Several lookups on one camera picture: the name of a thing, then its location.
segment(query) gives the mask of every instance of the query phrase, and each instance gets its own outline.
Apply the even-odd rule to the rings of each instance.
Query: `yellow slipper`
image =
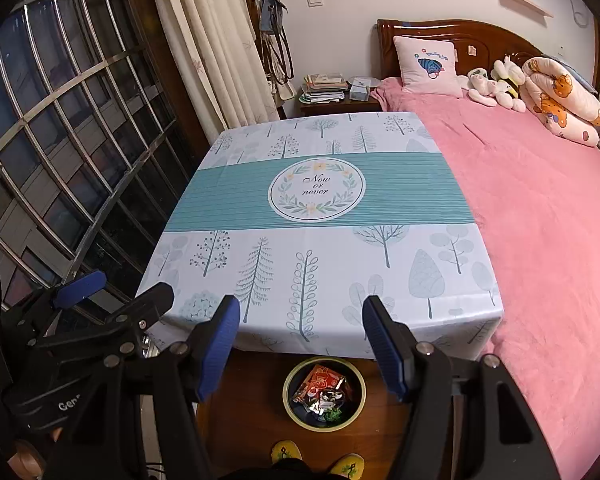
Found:
[[[360,480],[365,470],[365,459],[355,453],[349,453],[338,460],[329,473],[344,476],[349,480]]]
[[[283,458],[297,458],[302,460],[300,449],[293,440],[281,440],[271,449],[271,462],[280,462]]]

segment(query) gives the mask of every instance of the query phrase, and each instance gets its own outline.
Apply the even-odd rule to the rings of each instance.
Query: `pillow with cartoon print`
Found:
[[[394,45],[403,92],[462,97],[462,88],[456,79],[453,43],[394,36]]]

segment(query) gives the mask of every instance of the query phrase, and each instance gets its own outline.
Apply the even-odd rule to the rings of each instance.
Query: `white plush toy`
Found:
[[[461,85],[469,90],[469,98],[477,103],[490,107],[499,104],[508,110],[524,112],[526,110],[524,102],[517,98],[517,90],[508,82],[511,81],[516,86],[520,84],[516,81],[521,80],[524,83],[525,75],[520,67],[510,62],[509,57],[505,57],[504,62],[498,60],[494,63],[491,76],[495,77],[487,79],[485,69],[475,68],[468,73],[468,81],[461,80]]]

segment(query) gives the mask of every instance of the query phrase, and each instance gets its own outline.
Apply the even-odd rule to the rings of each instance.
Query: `cream curtain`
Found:
[[[210,144],[227,128],[279,119],[244,0],[155,2]]]

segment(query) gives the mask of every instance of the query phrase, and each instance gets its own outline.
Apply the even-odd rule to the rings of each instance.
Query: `screw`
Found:
[[[136,349],[136,345],[134,345],[131,341],[127,341],[126,343],[122,343],[120,345],[120,353],[121,354],[131,354]]]
[[[489,368],[497,368],[500,366],[500,358],[497,355],[487,354],[482,358],[482,362]]]
[[[176,341],[169,347],[169,350],[172,354],[182,355],[189,350],[189,346],[183,341]]]
[[[104,358],[104,365],[107,368],[115,368],[120,364],[120,358],[117,355],[110,354]]]
[[[416,345],[416,350],[424,355],[431,355],[435,350],[434,346],[431,343],[427,343],[426,341],[420,341]]]

